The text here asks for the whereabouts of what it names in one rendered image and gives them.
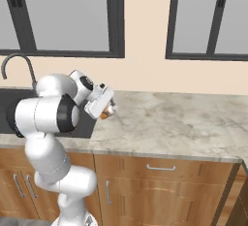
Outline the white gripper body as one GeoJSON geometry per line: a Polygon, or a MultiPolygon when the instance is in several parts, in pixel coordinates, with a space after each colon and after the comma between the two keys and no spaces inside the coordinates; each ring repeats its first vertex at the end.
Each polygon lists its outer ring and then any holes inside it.
{"type": "Polygon", "coordinates": [[[97,119],[108,106],[113,95],[113,90],[107,87],[103,88],[93,101],[89,101],[85,105],[84,111],[88,113],[93,119],[97,119]]]}

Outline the orange soap dispenser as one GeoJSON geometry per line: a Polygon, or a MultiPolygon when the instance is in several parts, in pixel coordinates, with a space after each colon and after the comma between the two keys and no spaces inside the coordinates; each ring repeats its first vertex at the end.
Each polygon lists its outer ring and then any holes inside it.
{"type": "Polygon", "coordinates": [[[113,100],[109,101],[109,104],[105,107],[100,115],[100,119],[107,119],[113,116],[117,112],[117,106],[113,100]]]}

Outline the dark grey sink basin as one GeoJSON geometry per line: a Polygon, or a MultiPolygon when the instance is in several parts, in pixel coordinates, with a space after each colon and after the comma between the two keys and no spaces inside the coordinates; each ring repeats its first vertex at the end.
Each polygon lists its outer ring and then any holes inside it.
{"type": "MultiPolygon", "coordinates": [[[[13,88],[0,88],[0,134],[14,134],[15,132],[10,128],[5,111],[8,106],[18,99],[33,98],[36,93],[32,89],[13,89],[13,88]]],[[[80,116],[77,128],[73,132],[56,134],[56,137],[65,138],[83,138],[90,139],[94,126],[95,119],[92,119],[84,111],[85,102],[83,102],[80,109],[80,116]]]]}

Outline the wooden drawer front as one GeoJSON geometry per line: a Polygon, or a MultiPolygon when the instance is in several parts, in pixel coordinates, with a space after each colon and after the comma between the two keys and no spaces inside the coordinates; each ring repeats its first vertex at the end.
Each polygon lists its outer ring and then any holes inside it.
{"type": "Polygon", "coordinates": [[[168,181],[225,184],[233,164],[96,154],[95,166],[101,177],[162,178],[168,181]]]}

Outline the large black-framed window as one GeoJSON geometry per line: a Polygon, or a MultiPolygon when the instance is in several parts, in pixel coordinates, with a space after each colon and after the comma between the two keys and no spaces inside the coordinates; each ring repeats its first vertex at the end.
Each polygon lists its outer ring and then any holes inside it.
{"type": "Polygon", "coordinates": [[[0,55],[123,58],[124,0],[0,0],[0,55]]]}

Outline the wide wooden cupboard door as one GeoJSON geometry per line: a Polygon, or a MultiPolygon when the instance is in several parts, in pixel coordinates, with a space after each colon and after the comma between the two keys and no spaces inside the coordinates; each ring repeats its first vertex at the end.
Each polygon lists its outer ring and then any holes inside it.
{"type": "Polygon", "coordinates": [[[222,185],[98,178],[103,226],[211,226],[222,185]],[[106,181],[110,181],[111,205],[106,181]]]}

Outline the narrow black-framed window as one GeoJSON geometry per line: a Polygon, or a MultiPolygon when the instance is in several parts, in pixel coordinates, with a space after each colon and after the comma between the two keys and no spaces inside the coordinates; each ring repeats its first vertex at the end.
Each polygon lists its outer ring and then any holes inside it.
{"type": "Polygon", "coordinates": [[[170,0],[166,58],[248,62],[248,0],[170,0]]]}

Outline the wooden corner cupboard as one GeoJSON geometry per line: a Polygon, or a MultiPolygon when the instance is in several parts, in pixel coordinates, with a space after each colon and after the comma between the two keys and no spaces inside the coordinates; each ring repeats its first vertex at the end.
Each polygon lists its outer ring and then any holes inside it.
{"type": "Polygon", "coordinates": [[[239,167],[216,226],[248,226],[248,176],[239,167]]]}

